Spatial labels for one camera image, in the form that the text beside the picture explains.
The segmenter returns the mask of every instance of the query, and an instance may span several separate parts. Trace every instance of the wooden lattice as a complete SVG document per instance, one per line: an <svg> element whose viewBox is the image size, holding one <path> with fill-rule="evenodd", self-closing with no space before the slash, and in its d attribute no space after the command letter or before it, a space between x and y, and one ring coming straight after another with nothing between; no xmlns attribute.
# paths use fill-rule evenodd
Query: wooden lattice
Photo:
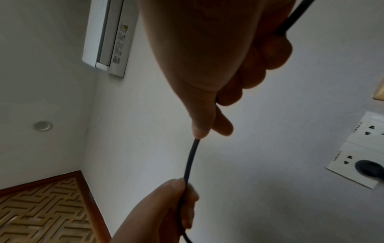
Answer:
<svg viewBox="0 0 384 243"><path fill-rule="evenodd" d="M96 243L75 178L0 197L0 243Z"/></svg>

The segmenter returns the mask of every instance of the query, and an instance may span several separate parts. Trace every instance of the wooden frame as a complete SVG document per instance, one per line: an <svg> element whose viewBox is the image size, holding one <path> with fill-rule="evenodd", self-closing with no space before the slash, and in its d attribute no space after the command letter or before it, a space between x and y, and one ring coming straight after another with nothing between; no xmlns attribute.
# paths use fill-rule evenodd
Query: wooden frame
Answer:
<svg viewBox="0 0 384 243"><path fill-rule="evenodd" d="M104 222L103 216L101 215L99 208L97 207L94 200L91 198L91 191L88 187L87 181L84 178L84 175L81 171L74 171L63 175L58 175L55 177L46 178L39 181L34 181L22 185L18 185L15 187L9 187L0 190L0 197L7 196L10 194L15 194L20 191L29 190L31 188L40 187L46 184L54 183L57 181L62 181L67 178L74 177L76 179L77 185L80 189L80 192L82 194L82 197L84 199L84 204L87 207L87 210L89 212L89 217L92 221L92 224L95 229L95 233L99 236L102 243L109 243L111 240L111 234L109 233L109 230Z"/></svg>

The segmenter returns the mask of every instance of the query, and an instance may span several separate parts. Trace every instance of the human hand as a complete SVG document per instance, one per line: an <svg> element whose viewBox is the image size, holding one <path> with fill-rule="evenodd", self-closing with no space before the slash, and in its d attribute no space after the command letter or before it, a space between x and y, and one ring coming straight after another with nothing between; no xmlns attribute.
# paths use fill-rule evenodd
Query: human hand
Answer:
<svg viewBox="0 0 384 243"><path fill-rule="evenodd" d="M192 118L197 139L233 132L231 105L292 52L273 35L295 0L139 0L154 55Z"/></svg>
<svg viewBox="0 0 384 243"><path fill-rule="evenodd" d="M177 224L177 204L185 191L181 219L192 228L198 194L183 179L170 180L145 197L127 216L111 243L177 243L181 232Z"/></svg>

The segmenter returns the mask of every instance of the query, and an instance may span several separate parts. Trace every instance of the white wall socket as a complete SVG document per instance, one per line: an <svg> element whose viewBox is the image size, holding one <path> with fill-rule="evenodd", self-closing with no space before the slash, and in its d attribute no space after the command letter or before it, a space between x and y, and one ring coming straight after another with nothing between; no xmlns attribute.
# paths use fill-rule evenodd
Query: white wall socket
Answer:
<svg viewBox="0 0 384 243"><path fill-rule="evenodd" d="M360 160L384 166L383 115L367 112L327 169L373 189L378 180L363 176L355 169L355 163Z"/></svg>

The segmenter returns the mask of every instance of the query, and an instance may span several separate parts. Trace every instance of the wall-mounted air conditioner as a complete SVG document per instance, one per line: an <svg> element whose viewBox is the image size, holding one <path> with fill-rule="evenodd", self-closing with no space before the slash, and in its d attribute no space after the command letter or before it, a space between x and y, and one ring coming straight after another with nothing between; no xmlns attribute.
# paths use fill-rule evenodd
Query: wall-mounted air conditioner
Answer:
<svg viewBox="0 0 384 243"><path fill-rule="evenodd" d="M83 62L124 77L138 15L135 0L92 0Z"/></svg>

